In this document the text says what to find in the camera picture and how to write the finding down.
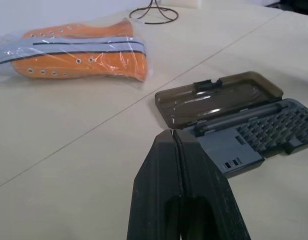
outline screwdriver set case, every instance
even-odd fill
[[[230,177],[265,158],[308,147],[308,108],[257,72],[160,91],[155,104],[171,129],[194,135]]]

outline wire stand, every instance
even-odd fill
[[[141,19],[143,18],[146,14],[148,14],[148,12],[151,9],[158,9],[158,11],[160,12],[160,14],[163,15],[164,18],[168,19],[167,21],[161,21],[161,22],[144,22],[145,24],[151,24],[151,25],[157,25],[157,24],[168,24],[171,22],[174,22],[176,19],[179,18],[179,14],[177,11],[167,8],[167,7],[161,7],[158,5],[157,0],[155,0],[155,4],[156,6],[152,6],[153,5],[154,0],[150,0],[150,3],[147,7],[141,7],[141,8],[137,8],[133,11],[130,12],[129,17],[132,18],[133,13],[137,12],[137,11],[143,11],[143,10],[147,10],[142,16],[138,17],[137,19]],[[174,18],[169,18],[167,17],[163,12],[173,12],[175,14]]]

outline black stripe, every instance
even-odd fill
[[[144,46],[143,43],[139,41],[106,41],[106,42],[35,42],[33,43],[33,46],[35,45],[88,45],[88,44],[140,44]]]
[[[48,56],[48,55],[65,55],[65,54],[119,54],[119,53],[136,53],[136,54],[143,54],[146,57],[146,53],[142,51],[133,51],[133,50],[125,50],[125,51],[68,51],[68,52],[51,52],[51,53],[40,53],[40,54],[35,54],[31,56],[24,56],[24,57],[18,57],[14,59],[9,59],[5,61],[0,61],[1,64],[6,64],[10,62],[15,62],[18,60],[23,60],[23,59],[31,59],[31,58],[36,58],[40,56]]]

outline clear plastic bag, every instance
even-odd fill
[[[144,82],[148,73],[145,42],[127,18],[110,26],[71,23],[34,29],[2,40],[0,75],[4,76],[71,79],[106,75]]]

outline wall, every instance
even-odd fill
[[[87,21],[146,6],[149,0],[0,0],[0,35]]]

